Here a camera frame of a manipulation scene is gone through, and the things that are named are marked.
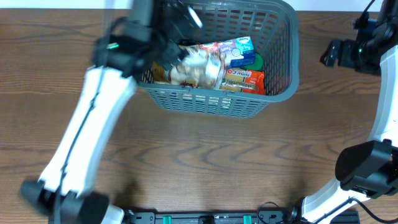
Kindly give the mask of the beige snack bag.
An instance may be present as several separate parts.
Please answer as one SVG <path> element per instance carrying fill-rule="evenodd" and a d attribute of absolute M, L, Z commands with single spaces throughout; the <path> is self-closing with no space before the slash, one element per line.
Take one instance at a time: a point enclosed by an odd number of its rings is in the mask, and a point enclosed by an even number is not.
<path fill-rule="evenodd" d="M 189 55 L 170 70 L 152 64 L 155 83 L 218 90 L 226 74 L 226 54 L 197 46 L 182 49 Z"/>

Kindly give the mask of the green lid glass jar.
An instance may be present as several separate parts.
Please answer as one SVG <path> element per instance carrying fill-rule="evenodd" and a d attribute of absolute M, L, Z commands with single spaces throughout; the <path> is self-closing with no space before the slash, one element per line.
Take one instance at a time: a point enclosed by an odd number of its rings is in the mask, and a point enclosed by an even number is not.
<path fill-rule="evenodd" d="M 245 65 L 242 69 L 245 70 L 255 70 L 255 71 L 263 71 L 264 67 L 264 59 L 261 57 L 260 54 L 256 53 L 254 63 L 251 65 Z"/>

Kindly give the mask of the San Remo spaghetti packet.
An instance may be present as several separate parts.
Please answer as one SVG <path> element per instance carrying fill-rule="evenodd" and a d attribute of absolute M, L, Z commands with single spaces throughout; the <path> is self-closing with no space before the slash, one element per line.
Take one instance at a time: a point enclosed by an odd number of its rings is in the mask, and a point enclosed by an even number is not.
<path fill-rule="evenodd" d="M 221 81 L 220 90 L 264 95 L 264 78 L 264 72 L 230 68 Z"/>

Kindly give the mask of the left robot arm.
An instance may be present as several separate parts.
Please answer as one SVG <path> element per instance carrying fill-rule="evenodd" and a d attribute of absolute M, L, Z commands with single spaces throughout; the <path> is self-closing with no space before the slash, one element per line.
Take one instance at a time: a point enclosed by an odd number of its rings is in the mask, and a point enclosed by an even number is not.
<path fill-rule="evenodd" d="M 53 158 L 21 195 L 50 223 L 129 223 L 132 213 L 95 192 L 100 160 L 119 116 L 141 76 L 187 55 L 179 42 L 201 28 L 196 12 L 180 1 L 134 1 L 126 17 L 103 17 L 80 99 Z"/>

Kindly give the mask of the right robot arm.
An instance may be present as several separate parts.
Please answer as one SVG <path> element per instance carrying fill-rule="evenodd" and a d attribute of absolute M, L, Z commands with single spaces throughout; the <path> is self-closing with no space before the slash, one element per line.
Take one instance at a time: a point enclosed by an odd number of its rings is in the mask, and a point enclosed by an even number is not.
<path fill-rule="evenodd" d="M 397 1 L 384 0 L 376 20 L 363 11 L 353 27 L 356 39 L 333 40 L 320 61 L 380 75 L 373 128 L 366 142 L 340 153 L 334 178 L 292 207 L 288 223 L 333 223 L 353 205 L 385 223 L 364 202 L 397 193 Z"/>

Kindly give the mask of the grey plastic basket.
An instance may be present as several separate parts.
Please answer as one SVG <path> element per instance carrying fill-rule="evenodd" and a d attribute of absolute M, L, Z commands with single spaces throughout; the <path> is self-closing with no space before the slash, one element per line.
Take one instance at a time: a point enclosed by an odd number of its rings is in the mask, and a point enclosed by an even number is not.
<path fill-rule="evenodd" d="M 192 113 L 251 118 L 270 103 L 289 99 L 298 89 L 299 19 L 282 0 L 201 1 L 183 0 L 203 23 L 189 40 L 219 42 L 250 36 L 263 59 L 263 95 L 156 84 L 152 71 L 143 73 L 139 86 L 165 109 Z"/>

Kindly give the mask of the Kleenex tissue multipack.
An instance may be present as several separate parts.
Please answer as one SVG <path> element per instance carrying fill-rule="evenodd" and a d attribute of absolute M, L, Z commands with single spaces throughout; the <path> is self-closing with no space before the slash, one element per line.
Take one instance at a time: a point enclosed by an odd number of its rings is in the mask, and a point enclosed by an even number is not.
<path fill-rule="evenodd" d="M 197 47 L 224 56 L 226 68 L 239 68 L 246 65 L 253 65 L 256 60 L 256 52 L 250 36 L 238 37 L 221 42 L 199 44 Z"/>

